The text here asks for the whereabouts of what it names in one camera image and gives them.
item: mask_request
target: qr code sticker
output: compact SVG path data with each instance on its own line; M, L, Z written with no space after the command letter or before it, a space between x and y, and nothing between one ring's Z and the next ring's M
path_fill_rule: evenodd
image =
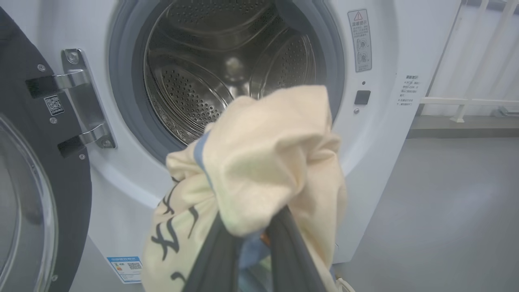
M57 95L46 97L45 104L53 116L65 112Z
M141 263L139 262L129 262L128 267L130 268L130 270L142 269Z

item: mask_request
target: white washing machine panel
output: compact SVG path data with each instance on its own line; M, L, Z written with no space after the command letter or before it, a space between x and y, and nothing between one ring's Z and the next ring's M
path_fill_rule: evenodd
M89 235L105 257L139 256L151 213L172 185L164 165L128 129L113 96L108 47L120 5L105 0L0 3L55 73L62 68L61 50L84 50L118 145L110 150L88 146L93 189ZM460 0L330 0L327 5L341 35L346 68L334 123L343 139L340 159L349 195L334 262L345 262L364 234L426 95ZM366 9L371 33L372 69L363 72L356 72L348 19L349 11L359 9ZM358 90L371 91L367 105L354 104Z

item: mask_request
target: screw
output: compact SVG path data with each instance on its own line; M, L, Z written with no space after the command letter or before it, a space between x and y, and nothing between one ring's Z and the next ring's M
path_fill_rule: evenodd
M79 63L79 55L77 52L70 52L66 55L67 61L72 64L78 64Z
M101 144L104 146L104 147L110 147L112 146L112 143L108 140L103 140L101 141Z

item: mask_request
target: cream-colored fabric bag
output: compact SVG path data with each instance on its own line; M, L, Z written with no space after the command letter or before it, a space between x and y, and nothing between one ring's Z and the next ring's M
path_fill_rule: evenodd
M218 212L235 236L266 228L288 205L326 290L346 188L324 86L240 97L206 134L167 157L177 182L143 253L147 292L180 292Z

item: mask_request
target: metal hinge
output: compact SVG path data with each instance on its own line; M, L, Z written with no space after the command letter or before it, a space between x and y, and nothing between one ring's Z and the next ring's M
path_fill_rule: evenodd
M68 92L82 133L79 140L83 145L96 143L101 148L115 148L116 144L95 91L93 79L88 69L85 53L80 49L66 49L61 52L63 75L52 75L29 81L29 88L35 88L34 95L49 92Z

